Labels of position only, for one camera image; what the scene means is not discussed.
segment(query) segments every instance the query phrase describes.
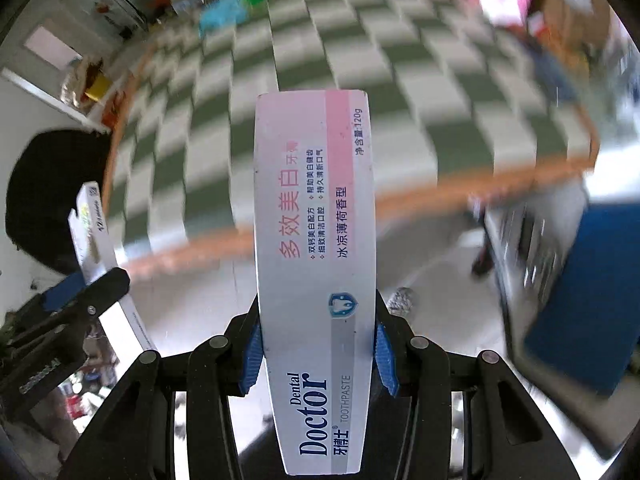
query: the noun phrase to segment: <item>black bag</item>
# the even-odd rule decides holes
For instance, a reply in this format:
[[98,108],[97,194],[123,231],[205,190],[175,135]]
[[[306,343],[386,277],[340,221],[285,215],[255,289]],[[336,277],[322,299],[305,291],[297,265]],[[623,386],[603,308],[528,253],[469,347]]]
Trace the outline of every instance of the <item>black bag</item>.
[[6,192],[8,237],[41,264],[71,274],[79,269],[67,218],[82,184],[102,190],[111,136],[84,130],[37,134],[16,162]]

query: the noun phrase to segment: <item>cardboard box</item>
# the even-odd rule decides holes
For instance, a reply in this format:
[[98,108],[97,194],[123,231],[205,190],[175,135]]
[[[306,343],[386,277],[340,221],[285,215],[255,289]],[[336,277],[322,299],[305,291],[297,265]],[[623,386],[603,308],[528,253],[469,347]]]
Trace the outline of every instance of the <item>cardboard box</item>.
[[607,0],[591,0],[592,14],[572,9],[565,0],[539,0],[532,2],[530,13],[542,10],[545,24],[561,38],[562,46],[578,50],[583,43],[604,48],[609,37],[611,8]]
[[376,303],[367,95],[261,95],[254,170],[260,324],[284,468],[357,473]]

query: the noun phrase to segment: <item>tooth shield logo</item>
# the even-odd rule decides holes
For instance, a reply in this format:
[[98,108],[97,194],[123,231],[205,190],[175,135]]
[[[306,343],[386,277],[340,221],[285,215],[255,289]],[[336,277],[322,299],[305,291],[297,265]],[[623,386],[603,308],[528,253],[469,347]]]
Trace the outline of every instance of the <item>tooth shield logo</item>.
[[334,292],[329,297],[329,312],[332,317],[349,317],[357,306],[358,302],[348,292]]

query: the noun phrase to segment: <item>white cardboard box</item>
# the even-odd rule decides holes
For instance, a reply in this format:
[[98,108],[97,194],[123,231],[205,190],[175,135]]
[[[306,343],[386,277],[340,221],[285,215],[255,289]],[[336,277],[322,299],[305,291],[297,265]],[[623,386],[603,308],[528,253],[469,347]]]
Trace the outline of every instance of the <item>white cardboard box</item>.
[[358,472],[376,292],[367,95],[261,95],[254,170],[260,323],[285,470]]
[[[74,210],[69,213],[69,228],[84,282],[89,284],[118,266],[96,182],[82,184],[76,208],[77,214]],[[141,352],[156,349],[130,294],[102,314],[100,323],[123,370],[129,368]]]

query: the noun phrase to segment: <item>checkered floor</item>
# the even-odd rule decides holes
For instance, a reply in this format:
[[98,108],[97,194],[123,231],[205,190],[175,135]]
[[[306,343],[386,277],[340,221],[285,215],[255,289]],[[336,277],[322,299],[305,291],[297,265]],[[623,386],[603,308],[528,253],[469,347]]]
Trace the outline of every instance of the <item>checkered floor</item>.
[[549,155],[588,155],[569,104],[549,104],[517,40],[459,0],[269,0],[201,38],[167,27],[118,149],[109,228],[127,259],[253,224],[258,95],[363,89],[376,192]]

